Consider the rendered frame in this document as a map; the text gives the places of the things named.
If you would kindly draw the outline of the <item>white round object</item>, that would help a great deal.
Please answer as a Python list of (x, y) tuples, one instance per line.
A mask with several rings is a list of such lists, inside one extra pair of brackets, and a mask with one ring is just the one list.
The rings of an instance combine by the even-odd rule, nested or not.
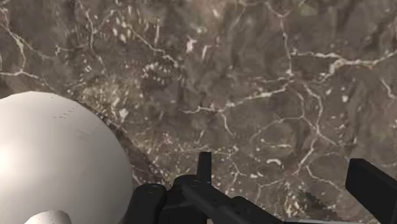
[(93, 112), (48, 92), (0, 99), (0, 224), (54, 211), (119, 224), (132, 190), (127, 154)]

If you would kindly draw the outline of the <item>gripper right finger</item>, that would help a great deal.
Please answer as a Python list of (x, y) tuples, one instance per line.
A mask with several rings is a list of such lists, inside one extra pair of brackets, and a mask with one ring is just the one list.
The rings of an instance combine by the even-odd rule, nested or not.
[(397, 180), (363, 158), (352, 158), (345, 188), (380, 224), (397, 224)]

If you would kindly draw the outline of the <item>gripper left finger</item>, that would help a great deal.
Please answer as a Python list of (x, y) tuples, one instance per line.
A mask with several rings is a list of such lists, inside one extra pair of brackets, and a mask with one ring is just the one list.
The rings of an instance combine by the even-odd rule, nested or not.
[(167, 190), (146, 183), (132, 194), (123, 224), (283, 224), (241, 196), (230, 198), (211, 185), (212, 155), (199, 153), (196, 174), (177, 177)]

